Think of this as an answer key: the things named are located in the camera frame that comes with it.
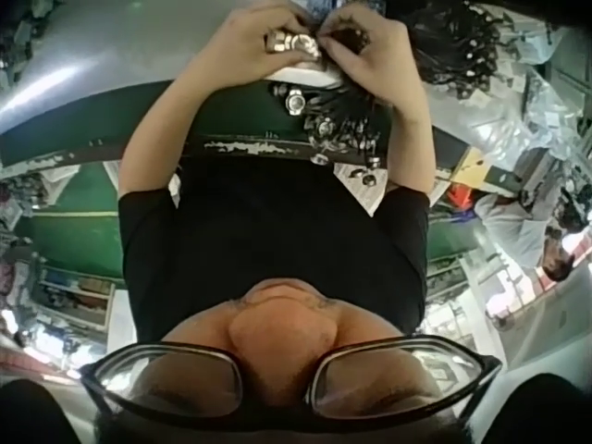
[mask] bundle of cables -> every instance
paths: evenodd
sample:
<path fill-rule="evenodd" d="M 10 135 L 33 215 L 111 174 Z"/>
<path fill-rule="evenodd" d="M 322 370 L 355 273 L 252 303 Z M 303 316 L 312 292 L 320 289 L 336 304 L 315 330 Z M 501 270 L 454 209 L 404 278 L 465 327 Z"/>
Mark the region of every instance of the bundle of cables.
<path fill-rule="evenodd" d="M 319 15 L 330 12 L 327 3 L 335 8 L 348 0 L 311 0 L 309 8 L 316 4 L 314 12 L 318 19 L 323 19 Z M 498 26 L 502 20 L 477 4 L 461 0 L 423 3 L 422 0 L 367 0 L 367 3 L 387 18 L 407 26 L 424 82 L 442 85 L 459 100 L 470 98 L 477 89 L 488 92 L 489 81 L 498 70 Z M 356 28 L 353 21 L 342 23 L 332 37 L 356 54 L 368 44 L 366 33 Z M 364 165 L 369 170 L 381 167 L 386 152 L 377 152 L 380 132 L 373 116 L 379 102 L 374 96 L 347 77 L 334 89 L 302 87 L 302 95 L 306 101 L 302 112 L 305 128 L 313 146 L 321 152 L 356 150 L 364 156 Z"/>

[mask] eyeglasses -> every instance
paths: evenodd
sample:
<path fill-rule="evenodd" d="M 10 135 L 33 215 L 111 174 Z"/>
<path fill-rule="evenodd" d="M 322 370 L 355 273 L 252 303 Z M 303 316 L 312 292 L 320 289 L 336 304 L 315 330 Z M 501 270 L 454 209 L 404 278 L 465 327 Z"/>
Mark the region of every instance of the eyeglasses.
<path fill-rule="evenodd" d="M 298 406 L 274 409 L 257 396 L 240 361 L 225 351 L 178 343 L 135 344 L 82 370 L 103 414 L 134 413 L 203 430 L 339 426 L 377 429 L 420 420 L 469 398 L 470 416 L 501 362 L 448 339 L 415 336 L 331 351 L 321 357 Z"/>

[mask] metal nut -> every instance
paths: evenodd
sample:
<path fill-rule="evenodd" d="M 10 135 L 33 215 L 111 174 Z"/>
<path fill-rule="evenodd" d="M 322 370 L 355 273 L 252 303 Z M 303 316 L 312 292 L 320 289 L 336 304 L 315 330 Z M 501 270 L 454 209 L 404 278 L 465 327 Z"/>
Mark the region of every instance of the metal nut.
<path fill-rule="evenodd" d="M 286 108 L 291 116 L 301 116 L 306 107 L 306 99 L 302 95 L 302 91 L 293 89 L 288 93 L 286 98 Z"/>
<path fill-rule="evenodd" d="M 315 165 L 326 167 L 327 165 L 329 165 L 330 161 L 326 155 L 317 153 L 313 157 L 311 157 L 311 162 L 313 162 Z"/>
<path fill-rule="evenodd" d="M 370 169 L 380 168 L 380 157 L 368 157 L 367 165 Z"/>
<path fill-rule="evenodd" d="M 359 179 L 360 177 L 362 177 L 365 174 L 365 170 L 363 170 L 362 168 L 358 168 L 358 169 L 354 169 L 351 173 L 350 173 L 350 179 Z"/>
<path fill-rule="evenodd" d="M 310 35 L 297 34 L 290 39 L 290 49 L 296 51 L 303 51 L 306 54 L 319 58 L 321 51 L 319 50 L 318 43 Z"/>
<path fill-rule="evenodd" d="M 268 53 L 283 53 L 288 51 L 286 38 L 288 34 L 284 31 L 272 31 L 267 35 L 266 50 Z"/>
<path fill-rule="evenodd" d="M 330 118 L 326 118 L 324 121 L 319 123 L 316 128 L 316 132 L 321 137 L 328 137 L 335 131 L 335 123 Z"/>
<path fill-rule="evenodd" d="M 378 181 L 376 180 L 376 177 L 375 177 L 375 176 L 368 175 L 368 176 L 365 176 L 365 177 L 362 179 L 362 183 L 363 183 L 363 184 L 364 184 L 366 187 L 371 187 L 371 188 L 372 188 L 372 187 L 375 187 L 375 186 L 378 184 Z"/>

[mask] hand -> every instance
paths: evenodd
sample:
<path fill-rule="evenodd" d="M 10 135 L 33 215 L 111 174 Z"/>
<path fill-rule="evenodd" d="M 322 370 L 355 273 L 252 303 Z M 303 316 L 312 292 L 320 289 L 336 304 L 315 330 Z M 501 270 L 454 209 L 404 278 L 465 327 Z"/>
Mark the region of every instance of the hand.
<path fill-rule="evenodd" d="M 209 93 L 264 79 L 274 72 L 312 58 L 302 51 L 269 54 L 265 36 L 284 29 L 309 33 L 301 24 L 308 18 L 292 2 L 265 1 L 233 11 L 208 45 L 188 66 L 186 74 Z"/>
<path fill-rule="evenodd" d="M 353 21 L 368 34 L 370 44 L 359 55 L 330 38 L 343 21 Z M 353 81 L 393 105 L 401 117 L 410 121 L 429 117 L 426 92 L 404 24 L 350 3 L 329 15 L 319 31 L 319 42 Z"/>

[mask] black t-shirt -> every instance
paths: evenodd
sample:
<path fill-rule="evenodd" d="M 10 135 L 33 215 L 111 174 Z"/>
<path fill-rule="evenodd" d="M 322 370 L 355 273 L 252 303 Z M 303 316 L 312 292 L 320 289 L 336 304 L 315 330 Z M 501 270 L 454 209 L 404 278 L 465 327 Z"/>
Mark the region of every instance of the black t-shirt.
<path fill-rule="evenodd" d="M 332 171 L 309 162 L 211 158 L 168 190 L 119 202 L 124 277 L 140 341 L 236 300 L 268 278 L 297 278 L 404 333 L 426 298 L 429 200 L 391 191 L 370 217 Z"/>

